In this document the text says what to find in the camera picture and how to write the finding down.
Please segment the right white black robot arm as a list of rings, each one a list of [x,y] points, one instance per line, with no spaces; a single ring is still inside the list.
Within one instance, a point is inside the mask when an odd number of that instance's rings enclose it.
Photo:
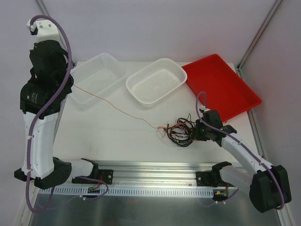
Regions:
[[[201,182],[212,187],[225,183],[247,194],[253,206],[261,213],[281,210],[292,200],[289,179],[282,165],[274,166],[244,144],[237,131],[224,126],[216,110],[200,111],[196,121],[195,138],[213,141],[229,152],[245,169],[242,172],[224,161],[214,165],[201,177]]]

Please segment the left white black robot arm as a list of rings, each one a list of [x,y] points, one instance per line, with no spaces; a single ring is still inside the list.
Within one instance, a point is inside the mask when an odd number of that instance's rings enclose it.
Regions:
[[[31,78],[20,92],[27,135],[24,164],[14,172],[21,181],[34,181],[48,189],[71,181],[94,183],[99,178],[98,164],[92,160],[63,161],[53,156],[55,129],[62,103],[72,92],[74,80],[68,69],[68,53],[55,40],[34,44],[29,54]]]

